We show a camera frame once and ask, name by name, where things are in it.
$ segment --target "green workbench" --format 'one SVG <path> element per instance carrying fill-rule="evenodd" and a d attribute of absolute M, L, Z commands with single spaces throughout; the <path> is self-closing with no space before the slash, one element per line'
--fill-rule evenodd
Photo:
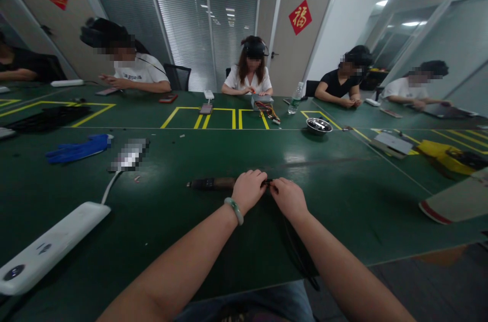
<path fill-rule="evenodd" d="M 486 152 L 488 133 L 477 127 L 486 125 L 485 119 L 439 120 L 391 106 L 404 116 L 395 119 L 367 104 L 345 110 L 315 99 L 288 115 L 282 98 L 275 98 L 282 120 L 278 126 L 251 111 L 248 96 L 215 94 L 213 114 L 201 117 L 203 93 L 178 92 L 172 104 L 160 104 L 157 94 L 94 95 L 99 90 L 44 86 L 0 96 L 0 126 L 42 108 L 74 105 L 76 98 L 86 99 L 93 110 L 50 133 L 0 142 L 0 265 L 79 204 L 99 202 L 113 176 L 107 167 L 122 146 L 130 138 L 150 139 L 140 167 L 122 173 L 112 188 L 107 218 L 30 293 L 0 308 L 0 320 L 14 314 L 18 320 L 94 320 L 158 255 L 231 194 L 191 190 L 188 181 L 238 176 L 248 169 L 299 184 L 309 210 L 366 265 L 485 240 L 480 231 L 488 229 L 488 216 L 443 226 L 419 210 L 421 200 L 455 181 L 421 155 L 397 160 L 368 145 L 377 134 L 372 129 L 388 129 L 417 141 Z M 306 116 L 321 115 L 333 122 L 333 132 L 316 137 L 304 130 Z M 354 130 L 339 129 L 347 125 Z M 67 165 L 49 165 L 44 156 L 59 144 L 104 133 L 115 136 L 112 147 L 95 156 Z M 195 300 L 301 279 L 286 244 L 283 217 L 266 194 L 231 236 Z"/>

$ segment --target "white t-shirt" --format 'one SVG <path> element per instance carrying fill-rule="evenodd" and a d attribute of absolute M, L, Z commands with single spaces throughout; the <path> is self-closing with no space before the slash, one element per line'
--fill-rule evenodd
<path fill-rule="evenodd" d="M 239 78 L 238 66 L 232 66 L 230 73 L 227 76 L 224 83 L 227 86 L 229 86 L 230 88 L 234 88 L 234 89 L 239 90 L 239 91 L 245 89 L 246 87 L 253 86 L 256 93 L 266 92 L 270 88 L 272 88 L 267 67 L 264 67 L 264 77 L 263 77 L 263 81 L 261 82 L 261 84 L 258 84 L 258 76 L 256 76 L 256 73 L 255 73 L 251 84 L 249 84 L 249 80 L 246 77 L 244 79 L 244 85 L 241 85 L 240 78 Z"/>
<path fill-rule="evenodd" d="M 113 66 L 115 78 L 125 78 L 144 83 L 169 82 L 161 63 L 149 54 L 136 53 L 134 61 L 115 61 Z"/>
<path fill-rule="evenodd" d="M 401 96 L 408 99 L 422 100 L 429 97 L 425 87 L 410 87 L 408 85 L 408 78 L 398 78 L 388 83 L 381 93 L 381 98 L 385 99 L 388 96 Z"/>

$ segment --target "blue glove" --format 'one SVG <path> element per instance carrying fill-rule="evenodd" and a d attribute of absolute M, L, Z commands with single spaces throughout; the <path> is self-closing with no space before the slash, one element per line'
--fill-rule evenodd
<path fill-rule="evenodd" d="M 83 144 L 61 144 L 59 150 L 46 153 L 50 164 L 76 161 L 93 154 L 103 152 L 110 147 L 110 134 L 98 134 L 89 136 L 89 141 Z"/>

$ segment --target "jeans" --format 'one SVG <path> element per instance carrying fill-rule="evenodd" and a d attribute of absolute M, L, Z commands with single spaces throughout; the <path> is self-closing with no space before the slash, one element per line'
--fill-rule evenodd
<path fill-rule="evenodd" d="M 291 322 L 314 322 L 303 280 L 268 289 L 190 303 L 176 317 L 175 322 L 213 322 L 224 306 L 236 303 L 245 304 L 248 308 L 264 309 Z"/>

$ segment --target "metal bowl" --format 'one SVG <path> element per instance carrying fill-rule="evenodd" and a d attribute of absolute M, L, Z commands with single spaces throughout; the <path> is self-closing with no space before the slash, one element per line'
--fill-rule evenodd
<path fill-rule="evenodd" d="M 323 136 L 325 135 L 325 133 L 332 132 L 332 125 L 330 125 L 324 119 L 308 118 L 307 129 L 309 130 L 310 133 Z"/>

